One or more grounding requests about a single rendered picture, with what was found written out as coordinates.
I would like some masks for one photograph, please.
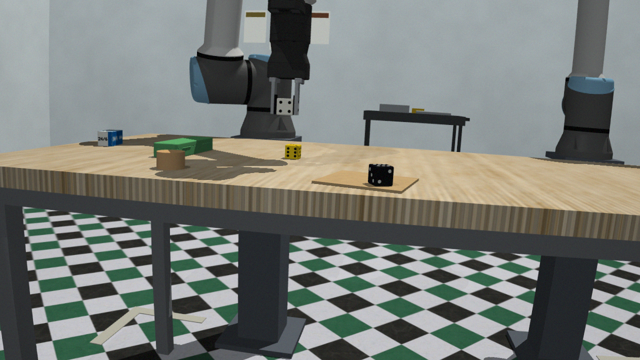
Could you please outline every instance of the black tile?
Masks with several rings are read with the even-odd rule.
[[[460,350],[458,352],[455,352],[455,353],[443,358],[442,360],[480,360],[480,359],[478,359],[477,357],[475,357],[475,356],[473,356],[473,355],[471,355],[469,353],[466,353],[466,352]]]
[[[428,254],[439,256],[450,252],[449,250],[441,249],[439,247],[421,247],[418,250],[424,251]]]
[[[624,290],[619,286],[609,284],[608,282],[603,282],[600,280],[596,280],[596,282],[593,284],[593,288],[613,295],[617,295],[619,292]]]
[[[206,329],[201,331],[192,332],[193,336],[204,347],[207,352],[212,352],[218,349],[215,344],[222,332],[227,328],[226,325],[214,327],[213,329]]]
[[[136,266],[151,265],[153,263],[151,259],[151,255],[140,255],[129,258],[129,260],[131,260],[131,262]]]
[[[343,311],[346,311],[347,313],[351,313],[353,311],[364,309],[365,307],[369,307],[373,305],[369,301],[359,297],[354,293],[344,294],[338,297],[334,297],[332,299],[328,299],[327,301],[341,308]]]
[[[62,227],[62,226],[75,226],[75,220],[61,220],[61,221],[52,221],[51,227]]]
[[[601,302],[591,299],[591,303],[589,304],[589,311],[594,310],[596,307],[602,305]]]
[[[189,233],[184,233],[184,234],[176,234],[176,235],[171,235],[171,240],[174,243],[180,242],[180,241],[189,241],[189,240],[195,240],[196,237],[189,234]]]
[[[460,265],[464,265],[470,269],[473,269],[475,271],[479,271],[479,272],[483,272],[488,268],[492,268],[493,265],[489,265],[487,263],[483,263],[482,261],[478,261],[476,259],[471,259],[471,260],[467,260],[463,263],[460,263]]]
[[[319,258],[325,258],[327,256],[334,256],[334,255],[339,255],[340,253],[329,249],[328,247],[319,247],[316,249],[309,249],[307,250],[307,252],[309,252],[310,254],[313,254]]]
[[[109,360],[161,360],[150,343],[107,351]]]
[[[121,227],[110,227],[108,229],[105,229],[110,235],[115,235],[115,234],[127,234],[127,233],[133,233],[133,230],[131,230],[130,227],[128,226],[121,226]]]
[[[88,285],[78,287],[80,291],[80,297],[83,300],[97,299],[99,297],[118,295],[116,288],[111,282],[105,282],[104,284]]]
[[[42,294],[41,293],[37,293],[37,294],[31,294],[31,308],[35,309],[37,307],[43,307],[44,304],[42,303]]]
[[[173,300],[172,306],[173,312],[178,314],[191,314],[198,311],[209,310],[211,308],[211,306],[209,306],[198,295]]]
[[[506,252],[494,252],[493,254],[490,254],[491,256],[495,256],[496,258],[499,259],[503,259],[506,261],[513,261],[515,259],[520,259],[521,256],[515,255],[515,254],[508,254]]]
[[[428,334],[426,331],[403,319],[377,326],[376,330],[396,340],[400,344],[407,343]]]
[[[148,246],[142,239],[116,241],[121,249],[131,249],[133,247]]]
[[[71,270],[71,275],[84,275],[104,271],[99,262],[69,265],[69,270]]]
[[[238,273],[238,267],[233,264],[214,265],[206,268],[215,277],[223,277]]]
[[[356,276],[376,271],[376,269],[372,268],[371,266],[367,266],[363,263],[353,263],[348,265],[342,265],[340,266],[340,268]]]
[[[452,274],[450,272],[446,272],[445,270],[442,270],[442,269],[426,272],[423,275],[428,276],[434,280],[440,281],[442,283],[453,281],[460,278],[460,276],[457,276],[456,274]]]
[[[616,352],[625,357],[640,357],[640,344],[614,334],[604,338],[598,346],[604,347],[607,350]]]
[[[291,309],[287,310],[287,316],[291,316],[292,318],[303,318],[303,319],[307,319],[305,321],[305,326],[309,325],[310,323],[314,323],[316,322],[314,319],[311,318],[311,316],[303,313],[302,311],[300,311],[300,309],[298,309],[297,307],[292,307]]]
[[[47,211],[48,217],[58,217],[61,215],[69,215],[69,213],[67,213],[66,211],[57,211],[57,210]]]
[[[218,229],[214,230],[220,236],[229,236],[229,235],[237,235],[237,230],[229,230],[229,229]]]
[[[452,302],[444,302],[443,304],[434,306],[428,310],[450,322],[458,322],[473,315],[471,311],[464,307],[457,306]]]
[[[191,256],[192,258],[201,258],[203,256],[211,256],[217,254],[217,252],[213,251],[213,249],[208,246],[199,247],[197,249],[188,249],[184,252],[189,254],[189,256]]]
[[[145,279],[149,282],[151,286],[154,285],[153,275],[147,276],[145,277]],[[180,278],[180,276],[178,276],[178,274],[176,274],[175,272],[171,272],[171,285],[177,285],[177,284],[184,284],[184,280],[182,280],[182,278]]]
[[[509,340],[507,340],[507,330],[513,330],[513,329],[507,327],[487,337],[487,339],[493,341],[494,343],[498,343],[503,347],[506,347],[511,350],[511,345],[509,345]]]
[[[538,283],[536,280],[534,279],[530,279],[526,276],[522,276],[522,275],[518,275],[516,277],[512,277],[510,279],[507,280],[508,282],[510,282],[511,284],[516,284],[518,286],[521,286],[525,289],[534,289],[536,287],[536,284]]]
[[[624,280],[629,280],[633,282],[637,282],[638,280],[640,280],[640,275],[634,274],[632,272],[620,270],[620,269],[613,270],[613,272],[611,272],[611,275],[621,277]]]
[[[306,288],[309,288],[315,285],[326,284],[329,282],[329,280],[316,274],[315,272],[307,272],[305,274],[291,276],[291,280],[297,282],[298,284]]]
[[[310,348],[309,351],[320,360],[362,360],[369,357],[344,339]]]
[[[372,247],[377,247],[379,245],[376,245],[374,243],[367,243],[366,241],[352,241],[350,243],[348,243],[351,246],[355,246],[360,250],[364,250],[364,249],[371,249]]]
[[[109,326],[118,321],[124,314],[128,313],[129,309],[120,309],[114,311],[107,311],[106,313],[89,315],[93,326],[97,332],[105,331]],[[136,319],[131,319],[125,326],[137,324]]]
[[[479,297],[480,299],[483,299],[495,305],[513,298],[510,295],[501,293],[491,288],[482,288],[476,292],[471,293],[471,295]]]
[[[389,291],[390,293],[394,294],[397,297],[403,297],[405,295],[417,293],[418,291],[420,291],[420,289],[416,288],[411,284],[407,284],[402,280],[389,282],[389,283],[380,285],[379,287]]]
[[[290,243],[297,243],[298,241],[305,241],[308,240],[306,237],[304,236],[296,236],[296,235],[291,235],[291,238],[289,239]]]
[[[114,221],[122,221],[121,218],[115,217],[98,217],[99,222],[114,222]]]
[[[92,250],[89,245],[80,245],[80,246],[71,246],[71,247],[62,248],[62,254],[64,256],[91,254],[91,253],[92,253]]]
[[[634,315],[631,319],[627,320],[626,323],[640,329],[640,315]]]
[[[415,261],[415,259],[409,258],[407,255],[402,255],[402,254],[391,254],[391,255],[383,256],[382,258],[385,260],[389,260],[392,263],[397,265],[404,265],[408,263],[413,263]]]
[[[40,323],[33,326],[36,332],[36,344],[51,341],[51,331],[49,331],[49,323]]]
[[[58,241],[62,241],[62,240],[71,240],[71,239],[82,239],[84,238],[84,236],[82,235],[81,232],[79,231],[72,231],[70,233],[60,233],[60,234],[56,234],[56,239]]]

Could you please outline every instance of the blue cube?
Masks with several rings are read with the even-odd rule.
[[[105,131],[115,131],[118,135],[118,141],[116,142],[116,145],[122,145],[122,130],[106,129]]]
[[[98,131],[98,146],[118,145],[118,133],[113,130]]]

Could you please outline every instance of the green block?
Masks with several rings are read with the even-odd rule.
[[[213,150],[213,138],[210,136],[188,136],[185,139],[196,140],[194,154]]]
[[[154,142],[154,157],[158,150],[183,150],[185,156],[193,155],[196,148],[196,140],[179,138],[163,142]]]

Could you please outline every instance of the yellow die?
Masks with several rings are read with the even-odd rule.
[[[296,145],[294,143],[288,143],[284,146],[284,158],[285,159],[300,159],[302,156],[302,145]]]

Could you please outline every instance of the brown cylinder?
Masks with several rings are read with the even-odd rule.
[[[158,170],[181,170],[184,168],[184,150],[156,151],[156,168]]]

